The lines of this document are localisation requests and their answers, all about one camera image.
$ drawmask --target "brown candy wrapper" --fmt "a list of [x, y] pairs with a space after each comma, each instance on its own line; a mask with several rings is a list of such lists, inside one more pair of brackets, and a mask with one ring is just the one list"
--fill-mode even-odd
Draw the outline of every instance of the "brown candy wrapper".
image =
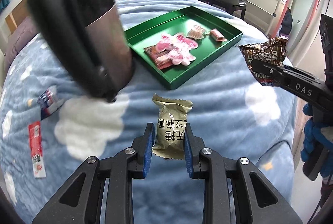
[[152, 152], [164, 158], [184, 159], [187, 113], [192, 109], [192, 102], [165, 99], [157, 94], [153, 96], [153, 102], [159, 107], [159, 122]]
[[250, 44], [238, 46], [242, 52], [247, 66], [255, 79], [264, 86], [279, 86], [272, 78], [262, 73], [252, 71], [251, 62], [253, 59], [263, 60], [273, 63], [277, 66], [283, 66], [283, 61], [286, 58], [286, 45], [288, 38], [284, 36], [275, 37], [262, 44]]

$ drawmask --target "blue blanket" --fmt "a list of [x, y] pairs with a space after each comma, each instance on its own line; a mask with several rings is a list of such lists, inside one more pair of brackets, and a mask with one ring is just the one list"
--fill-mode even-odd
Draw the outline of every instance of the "blue blanket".
[[[239, 28], [244, 32], [239, 45], [266, 41], [259, 30], [244, 21], [195, 0], [117, 0], [124, 29], [187, 6], [198, 7]], [[37, 98], [52, 85], [57, 86], [65, 103], [41, 121], [46, 177], [35, 179], [28, 125], [40, 120]], [[155, 93], [191, 100], [194, 107], [188, 121], [194, 135], [222, 156], [248, 157], [290, 199], [295, 97], [281, 88], [261, 86], [238, 47], [172, 91], [165, 90], [136, 62], [130, 83], [115, 103], [106, 103], [87, 97], [43, 37], [37, 35], [14, 60], [0, 100], [1, 169], [12, 204], [22, 219], [30, 224], [88, 156], [114, 156], [142, 135], [148, 122], [156, 124], [159, 109], [152, 102]], [[148, 177], [133, 182], [134, 220], [136, 224], [199, 223], [203, 199], [204, 182], [189, 179], [185, 161], [166, 161], [153, 155]]]

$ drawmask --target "red snack wrapper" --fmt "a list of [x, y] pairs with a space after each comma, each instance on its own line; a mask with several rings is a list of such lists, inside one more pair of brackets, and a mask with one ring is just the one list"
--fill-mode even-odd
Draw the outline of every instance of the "red snack wrapper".
[[34, 122], [28, 126], [29, 145], [31, 149], [31, 158], [35, 178], [46, 177], [46, 171], [43, 161], [42, 136], [40, 121]]
[[262, 73], [252, 71], [251, 62], [253, 59], [259, 59], [269, 63], [273, 63], [277, 66], [283, 66], [283, 61], [286, 58], [286, 45], [288, 38], [284, 36], [275, 37], [269, 41], [261, 44], [250, 44], [244, 46], [238, 46], [240, 52], [242, 52], [246, 64], [249, 67], [251, 73], [255, 79], [264, 86], [276, 86], [279, 85], [274, 80]]
[[213, 29], [210, 31], [211, 37], [214, 38], [216, 42], [226, 42], [227, 38], [224, 37], [222, 33], [220, 33], [217, 29]]
[[146, 47], [145, 52], [149, 55], [149, 57], [153, 60], [158, 69], [162, 70], [164, 68], [172, 66], [172, 60], [168, 58], [167, 54], [169, 50], [164, 50], [159, 52], [156, 49], [156, 46]]

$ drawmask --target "snack packet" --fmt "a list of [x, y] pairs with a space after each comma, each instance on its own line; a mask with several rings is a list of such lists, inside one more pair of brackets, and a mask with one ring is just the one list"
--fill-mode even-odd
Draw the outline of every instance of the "snack packet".
[[196, 58], [189, 51], [197, 47], [196, 41], [185, 37], [182, 33], [173, 36], [164, 33], [156, 45], [145, 47], [144, 51], [157, 68], [162, 70], [172, 65], [190, 65]]
[[227, 38], [225, 38], [224, 35], [222, 33], [220, 33], [217, 29], [212, 29], [209, 33], [216, 42], [226, 42], [227, 41]]
[[159, 122], [152, 152], [164, 158], [184, 159], [187, 113], [192, 109], [192, 102], [165, 99], [157, 94], [153, 96], [153, 102], [159, 106]]
[[189, 32], [188, 32], [188, 37], [195, 39], [195, 40], [200, 40], [205, 37], [206, 30], [201, 27], [200, 25], [195, 25]]
[[50, 86], [38, 98], [37, 102], [41, 106], [41, 120], [49, 117], [64, 103], [64, 99], [59, 99], [57, 95], [57, 86]]
[[42, 136], [40, 121], [28, 125], [29, 145], [31, 150], [32, 168], [35, 178], [45, 178], [46, 171], [43, 161]]
[[256, 73], [252, 71], [251, 62], [253, 59], [259, 59], [269, 63], [273, 63], [277, 66], [283, 66], [283, 61], [286, 58], [286, 45], [288, 38], [284, 36], [275, 37], [269, 41], [261, 44], [250, 44], [244, 46], [238, 46], [240, 52], [242, 52], [247, 66], [255, 79], [264, 86], [279, 86], [274, 80], [262, 73]]

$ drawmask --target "white cloud pattern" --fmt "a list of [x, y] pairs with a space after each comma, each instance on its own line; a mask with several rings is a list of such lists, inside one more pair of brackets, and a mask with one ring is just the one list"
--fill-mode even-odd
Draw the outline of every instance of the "white cloud pattern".
[[136, 8], [139, 8], [139, 6], [127, 6], [127, 7], [119, 8], [118, 14], [119, 15], [130, 14], [130, 12], [135, 10]]
[[4, 97], [5, 97], [6, 91], [7, 91], [7, 89], [4, 88], [4, 89], [3, 89], [3, 92], [2, 92], [2, 95], [1, 95], [1, 99], [0, 99], [0, 108], [1, 108], [1, 106], [2, 106], [2, 102], [3, 102], [3, 99], [4, 99]]
[[8, 191], [8, 194], [13, 201], [13, 203], [16, 205], [17, 199], [15, 196], [15, 185], [14, 185], [14, 180], [13, 177], [6, 171], [5, 173], [5, 183], [6, 183], [6, 188]]
[[117, 139], [123, 131], [121, 117], [128, 104], [127, 94], [119, 94], [114, 103], [87, 97], [67, 100], [54, 134], [72, 157], [81, 161], [92, 155], [100, 157], [107, 141]]
[[11, 110], [8, 111], [5, 116], [5, 119], [3, 120], [3, 123], [2, 123], [2, 137], [3, 138], [5, 138], [9, 134], [10, 126], [12, 124], [12, 115], [13, 115], [13, 112]]
[[49, 47], [49, 45], [48, 45], [47, 43], [44, 43], [44, 44], [41, 45], [40, 48], [41, 48], [41, 49], [45, 49], [45, 48], [47, 48], [47, 47]]
[[265, 126], [270, 120], [278, 119], [281, 111], [273, 87], [262, 86], [256, 82], [249, 86], [245, 94], [245, 103], [253, 113], [256, 122]]
[[9, 76], [14, 72], [15, 68], [16, 68], [15, 64], [11, 66], [11, 68], [10, 68], [10, 70], [8, 72]]
[[30, 66], [28, 66], [28, 67], [25, 69], [25, 71], [23, 72], [23, 74], [21, 75], [20, 80], [24, 80], [24, 79], [26, 79], [28, 76], [30, 76], [30, 72], [31, 72], [31, 70], [32, 70], [32, 66], [30, 65]]

